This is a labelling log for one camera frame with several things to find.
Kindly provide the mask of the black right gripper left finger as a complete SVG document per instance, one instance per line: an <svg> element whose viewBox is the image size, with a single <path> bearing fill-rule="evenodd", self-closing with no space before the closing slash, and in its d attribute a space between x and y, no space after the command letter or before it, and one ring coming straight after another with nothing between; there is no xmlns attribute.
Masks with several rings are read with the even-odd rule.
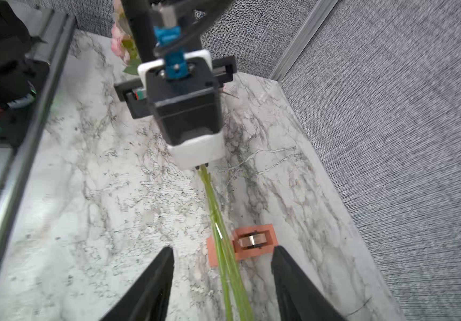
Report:
<svg viewBox="0 0 461 321"><path fill-rule="evenodd" d="M122 299L102 318L106 321L165 320L174 274L174 252L164 247Z"/></svg>

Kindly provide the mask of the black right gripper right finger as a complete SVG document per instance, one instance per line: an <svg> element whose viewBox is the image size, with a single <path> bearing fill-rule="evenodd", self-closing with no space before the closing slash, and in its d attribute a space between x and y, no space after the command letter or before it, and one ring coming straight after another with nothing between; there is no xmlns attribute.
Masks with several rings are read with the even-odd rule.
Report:
<svg viewBox="0 0 461 321"><path fill-rule="evenodd" d="M282 320L344 320L282 246L273 251L271 270Z"/></svg>

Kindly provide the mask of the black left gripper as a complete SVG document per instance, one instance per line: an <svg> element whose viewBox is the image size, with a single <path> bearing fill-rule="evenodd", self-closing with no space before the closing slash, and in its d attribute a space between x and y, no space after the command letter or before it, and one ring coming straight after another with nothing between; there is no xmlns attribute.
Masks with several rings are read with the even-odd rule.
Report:
<svg viewBox="0 0 461 321"><path fill-rule="evenodd" d="M237 73L235 56L226 56L213 60L213 74L218 80L219 88L223 90L226 83L233 81L233 75ZM146 90L139 78L121 82L114 86L120 102L125 102L133 119L141 119L151 116L147 107Z"/></svg>

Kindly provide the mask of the pink artificial rose stem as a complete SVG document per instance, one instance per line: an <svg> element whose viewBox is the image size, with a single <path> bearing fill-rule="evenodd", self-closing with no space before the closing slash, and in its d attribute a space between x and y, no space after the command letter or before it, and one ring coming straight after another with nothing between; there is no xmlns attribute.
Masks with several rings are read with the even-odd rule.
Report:
<svg viewBox="0 0 461 321"><path fill-rule="evenodd" d="M117 4L115 10L118 13L115 25L117 28L123 29L125 32L122 39L119 40L119 45L127 49L131 59L135 59L138 57L138 54L133 42L131 41L130 28L128 28L128 25L123 21L124 10L122 1ZM232 309L233 307L237 307L240 318L242 320L248 320L251 318L251 308L249 302L247 301L243 281L239 274L233 246L216 200L212 177L208 170L210 163L193 167L193 169L198 171L201 181L205 187L206 198L209 205L214 251L216 253L219 274L221 277L226 318L228 320L232 320Z"/></svg>

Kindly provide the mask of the pink tape dispenser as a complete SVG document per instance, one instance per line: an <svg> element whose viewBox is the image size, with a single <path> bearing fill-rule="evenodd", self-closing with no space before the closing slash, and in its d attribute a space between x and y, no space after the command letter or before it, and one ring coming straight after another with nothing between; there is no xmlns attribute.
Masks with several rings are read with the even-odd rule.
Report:
<svg viewBox="0 0 461 321"><path fill-rule="evenodd" d="M237 261L272 254L278 246L273 224L237 228L230 240Z"/></svg>

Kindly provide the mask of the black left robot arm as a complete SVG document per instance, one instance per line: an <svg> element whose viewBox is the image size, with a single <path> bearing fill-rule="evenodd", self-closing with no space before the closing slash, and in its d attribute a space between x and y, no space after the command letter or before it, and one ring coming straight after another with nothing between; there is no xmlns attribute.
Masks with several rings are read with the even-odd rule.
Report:
<svg viewBox="0 0 461 321"><path fill-rule="evenodd" d="M122 1L123 21L138 57L129 67L139 77L115 85L133 119L155 116L186 123L222 122L219 88L236 71L233 56L213 60L201 34L230 1Z"/></svg>

